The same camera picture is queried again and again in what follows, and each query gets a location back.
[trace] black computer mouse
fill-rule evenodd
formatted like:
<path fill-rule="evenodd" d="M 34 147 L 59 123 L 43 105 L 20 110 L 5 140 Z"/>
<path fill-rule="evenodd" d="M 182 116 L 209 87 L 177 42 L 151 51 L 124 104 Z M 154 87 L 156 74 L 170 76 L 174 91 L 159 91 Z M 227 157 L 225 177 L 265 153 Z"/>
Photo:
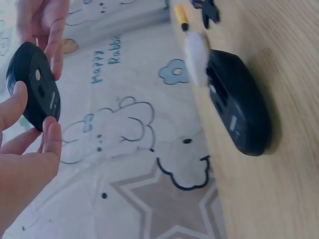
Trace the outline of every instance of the black computer mouse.
<path fill-rule="evenodd" d="M 6 87 L 13 95 L 17 81 L 23 81 L 28 91 L 24 117 L 43 132 L 42 123 L 48 116 L 60 118 L 60 94 L 44 52 L 35 44 L 22 44 L 13 55 L 6 74 Z"/>

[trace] wooden surface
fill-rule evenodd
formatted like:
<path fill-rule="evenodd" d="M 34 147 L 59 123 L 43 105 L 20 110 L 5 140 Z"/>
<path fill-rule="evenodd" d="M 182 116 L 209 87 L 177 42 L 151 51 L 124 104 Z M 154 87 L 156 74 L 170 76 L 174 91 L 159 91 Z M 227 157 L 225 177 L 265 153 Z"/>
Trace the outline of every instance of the wooden surface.
<path fill-rule="evenodd" d="M 229 239 L 319 238 L 319 1 L 216 0 L 221 22 L 190 29 L 246 63 L 271 113 L 274 138 L 261 157 L 236 150 L 209 98 L 194 95 L 217 178 Z M 184 34 L 171 14 L 182 46 Z"/>

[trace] yellow pen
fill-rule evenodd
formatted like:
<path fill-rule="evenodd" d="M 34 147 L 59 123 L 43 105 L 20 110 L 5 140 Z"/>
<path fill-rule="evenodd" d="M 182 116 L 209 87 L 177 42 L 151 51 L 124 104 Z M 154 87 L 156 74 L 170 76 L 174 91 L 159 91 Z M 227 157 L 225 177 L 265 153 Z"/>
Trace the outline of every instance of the yellow pen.
<path fill-rule="evenodd" d="M 174 6 L 174 12 L 175 12 L 175 16 L 181 26 L 181 29 L 184 32 L 188 31 L 188 21 L 187 21 L 187 17 L 186 17 L 186 13 L 184 11 L 184 8 L 182 5 L 175 5 Z"/>

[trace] finger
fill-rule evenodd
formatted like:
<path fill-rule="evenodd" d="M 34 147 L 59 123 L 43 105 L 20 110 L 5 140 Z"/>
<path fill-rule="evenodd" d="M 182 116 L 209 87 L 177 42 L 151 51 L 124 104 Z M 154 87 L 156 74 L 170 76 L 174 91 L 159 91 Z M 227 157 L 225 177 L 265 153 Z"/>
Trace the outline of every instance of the finger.
<path fill-rule="evenodd" d="M 45 51 L 46 46 L 48 45 L 49 38 L 47 36 L 38 37 L 38 46 L 42 51 Z"/>
<path fill-rule="evenodd" d="M 32 42 L 32 9 L 31 3 L 27 0 L 19 0 L 16 5 L 16 30 L 19 36 L 20 44 L 30 41 Z"/>
<path fill-rule="evenodd" d="M 29 129 L 4 144 L 0 149 L 0 153 L 22 155 L 40 135 L 41 132 L 35 128 Z"/>
<path fill-rule="evenodd" d="M 50 124 L 47 132 L 46 141 L 44 141 L 43 153 L 53 153 L 59 160 L 62 150 L 62 133 L 59 123 L 54 122 Z"/>
<path fill-rule="evenodd" d="M 64 24 L 65 24 L 65 18 L 60 18 L 56 20 L 50 28 L 48 45 L 44 51 L 48 60 L 51 60 L 51 58 L 55 55 L 56 51 L 60 47 L 60 44 L 62 42 Z"/>
<path fill-rule="evenodd" d="M 57 81 L 60 79 L 63 68 L 63 51 L 62 44 L 60 44 L 58 50 L 52 58 L 52 72 L 54 79 Z"/>
<path fill-rule="evenodd" d="M 15 84 L 13 95 L 0 104 L 0 130 L 11 127 L 23 114 L 27 104 L 28 94 L 22 81 Z"/>
<path fill-rule="evenodd" d="M 43 128 L 43 144 L 45 144 L 47 142 L 48 139 L 48 132 L 49 132 L 49 127 L 52 123 L 55 123 L 56 120 L 54 117 L 47 117 L 44 119 L 43 123 L 42 123 L 42 128 Z"/>
<path fill-rule="evenodd" d="M 27 153 L 23 155 L 23 159 L 28 161 L 28 165 L 31 165 L 30 170 L 36 172 L 37 180 L 43 184 L 49 183 L 57 174 L 60 155 L 62 148 L 62 136 L 61 127 L 57 122 L 53 122 L 49 125 L 47 134 L 47 142 L 44 142 L 43 153 Z"/>
<path fill-rule="evenodd" d="M 38 153 L 42 153 L 43 152 L 43 145 L 44 145 L 44 136 L 42 135 L 40 147 L 37 150 Z"/>

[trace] gray star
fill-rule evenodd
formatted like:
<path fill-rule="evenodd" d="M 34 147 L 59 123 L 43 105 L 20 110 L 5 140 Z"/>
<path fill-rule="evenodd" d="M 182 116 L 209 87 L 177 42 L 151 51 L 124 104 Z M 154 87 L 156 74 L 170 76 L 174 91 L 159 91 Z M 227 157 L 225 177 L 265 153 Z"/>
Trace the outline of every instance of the gray star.
<path fill-rule="evenodd" d="M 220 239 L 211 205 L 215 180 L 201 189 L 182 191 L 154 164 L 149 174 L 111 184 L 141 213 L 140 239 Z"/>

